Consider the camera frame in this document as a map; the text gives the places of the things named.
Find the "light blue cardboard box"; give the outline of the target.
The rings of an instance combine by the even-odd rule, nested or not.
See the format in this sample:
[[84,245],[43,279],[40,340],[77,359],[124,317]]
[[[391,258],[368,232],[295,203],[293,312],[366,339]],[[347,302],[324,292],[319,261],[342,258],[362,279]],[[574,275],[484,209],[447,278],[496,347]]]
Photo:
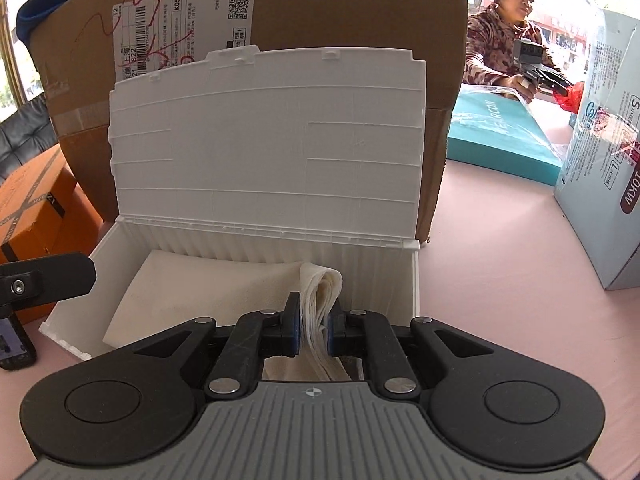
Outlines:
[[639,21],[602,10],[554,189],[607,290],[639,285]]

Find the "teal flat box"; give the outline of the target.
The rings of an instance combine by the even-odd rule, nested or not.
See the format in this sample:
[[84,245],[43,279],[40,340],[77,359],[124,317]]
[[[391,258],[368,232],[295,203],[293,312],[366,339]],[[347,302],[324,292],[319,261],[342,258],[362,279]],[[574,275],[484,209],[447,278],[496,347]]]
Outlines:
[[452,110],[447,158],[554,185],[562,162],[513,90],[464,84]]

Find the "large brown cardboard box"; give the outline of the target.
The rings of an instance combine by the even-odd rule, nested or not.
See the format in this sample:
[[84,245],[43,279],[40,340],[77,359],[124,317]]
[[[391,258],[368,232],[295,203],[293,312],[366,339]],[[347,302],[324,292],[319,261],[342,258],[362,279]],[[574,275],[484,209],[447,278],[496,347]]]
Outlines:
[[[28,52],[67,162],[106,221],[118,207],[107,144],[107,98],[116,81],[114,6],[149,3],[150,24],[168,0],[68,0],[30,37]],[[427,240],[445,167],[447,134],[463,76],[466,0],[206,0],[221,17],[209,47],[243,27],[264,50],[308,47],[409,49],[426,64],[426,139],[416,237]]]

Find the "red plastic bag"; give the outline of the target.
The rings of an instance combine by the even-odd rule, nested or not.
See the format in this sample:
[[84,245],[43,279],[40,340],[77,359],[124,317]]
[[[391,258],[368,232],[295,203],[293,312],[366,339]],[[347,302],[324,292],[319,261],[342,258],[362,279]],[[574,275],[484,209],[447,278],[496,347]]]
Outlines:
[[579,81],[577,84],[572,84],[565,89],[554,89],[553,97],[562,110],[572,114],[578,114],[583,93],[584,83]]

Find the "white ribbed storage box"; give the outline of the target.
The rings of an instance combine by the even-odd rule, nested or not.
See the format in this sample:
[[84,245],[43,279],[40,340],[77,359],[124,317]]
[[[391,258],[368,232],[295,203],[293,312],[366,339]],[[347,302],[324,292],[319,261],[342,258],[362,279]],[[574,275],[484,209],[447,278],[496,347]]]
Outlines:
[[255,46],[119,81],[108,140],[119,215],[88,295],[40,332],[81,360],[150,252],[309,261],[340,303],[405,325],[420,310],[426,64],[408,50]]

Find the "orange box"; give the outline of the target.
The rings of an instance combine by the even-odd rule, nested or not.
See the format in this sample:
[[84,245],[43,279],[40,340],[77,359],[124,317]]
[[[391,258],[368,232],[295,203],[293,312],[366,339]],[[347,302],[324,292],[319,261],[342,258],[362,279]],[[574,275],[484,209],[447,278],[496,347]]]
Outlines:
[[58,146],[15,169],[1,185],[2,263],[89,255],[102,224]]

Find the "white cloth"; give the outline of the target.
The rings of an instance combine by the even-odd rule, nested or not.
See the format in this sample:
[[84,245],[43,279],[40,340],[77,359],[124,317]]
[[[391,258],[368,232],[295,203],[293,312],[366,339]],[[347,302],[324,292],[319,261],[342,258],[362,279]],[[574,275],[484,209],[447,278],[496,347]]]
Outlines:
[[120,348],[199,316],[214,318],[218,326],[233,325],[243,314],[282,310],[297,292],[299,355],[266,359],[262,377],[346,382],[343,364],[329,356],[326,345],[326,320],[342,288],[340,272],[310,262],[232,262],[154,250],[120,300],[103,342]]

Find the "woman in patterned top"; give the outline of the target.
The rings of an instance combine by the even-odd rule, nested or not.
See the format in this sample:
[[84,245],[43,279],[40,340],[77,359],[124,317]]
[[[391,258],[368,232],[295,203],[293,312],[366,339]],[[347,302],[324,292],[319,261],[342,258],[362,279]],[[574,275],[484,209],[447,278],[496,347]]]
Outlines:
[[525,81],[513,49],[517,39],[543,44],[541,29],[529,21],[535,0],[494,0],[469,16],[462,82],[510,88],[530,103],[538,88]]

